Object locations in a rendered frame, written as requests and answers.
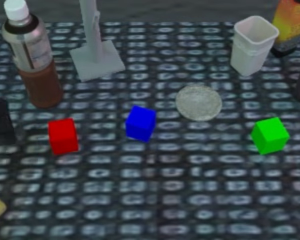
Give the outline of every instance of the round plate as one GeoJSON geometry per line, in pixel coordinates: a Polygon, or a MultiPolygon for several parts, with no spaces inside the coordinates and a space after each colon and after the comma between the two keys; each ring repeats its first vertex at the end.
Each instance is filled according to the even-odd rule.
{"type": "Polygon", "coordinates": [[[179,113],[193,121],[208,121],[217,116],[222,108],[220,95],[211,87],[189,85],[182,88],[175,98],[179,113]]]}

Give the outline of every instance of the brown liquid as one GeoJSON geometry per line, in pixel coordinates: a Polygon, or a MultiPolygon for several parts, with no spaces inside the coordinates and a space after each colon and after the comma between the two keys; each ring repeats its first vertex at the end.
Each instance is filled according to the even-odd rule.
{"type": "Polygon", "coordinates": [[[55,61],[38,72],[18,71],[25,85],[30,102],[37,108],[51,108],[63,98],[55,61]]]}

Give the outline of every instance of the red cube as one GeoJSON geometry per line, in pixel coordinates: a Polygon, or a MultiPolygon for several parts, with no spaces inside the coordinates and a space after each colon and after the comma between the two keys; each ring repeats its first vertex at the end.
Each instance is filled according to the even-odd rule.
{"type": "Polygon", "coordinates": [[[72,118],[49,121],[48,135],[52,152],[55,155],[79,150],[76,126],[72,118]]]}

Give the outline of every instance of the white pole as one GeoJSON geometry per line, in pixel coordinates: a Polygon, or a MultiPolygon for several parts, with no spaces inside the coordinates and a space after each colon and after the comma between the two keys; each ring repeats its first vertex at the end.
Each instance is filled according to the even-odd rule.
{"type": "Polygon", "coordinates": [[[79,0],[86,43],[91,60],[100,62],[103,57],[99,20],[100,12],[97,10],[96,0],[79,0]]]}

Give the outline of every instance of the table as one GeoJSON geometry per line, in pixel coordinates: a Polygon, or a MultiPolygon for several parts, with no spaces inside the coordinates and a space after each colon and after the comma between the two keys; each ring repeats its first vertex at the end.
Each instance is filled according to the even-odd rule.
{"type": "Polygon", "coordinates": [[[0,36],[0,97],[18,137],[0,146],[0,240],[300,240],[300,46],[241,77],[229,66],[232,23],[106,22],[127,70],[81,83],[69,50],[85,42],[82,25],[47,27],[65,90],[51,110],[28,102],[0,36]],[[175,96],[190,83],[220,93],[216,119],[179,115],[175,96]],[[132,105],[157,111],[149,143],[125,136],[132,105]],[[291,138],[261,156],[252,126],[275,116],[291,138]],[[53,156],[47,121],[67,117],[80,151],[53,156]]]}

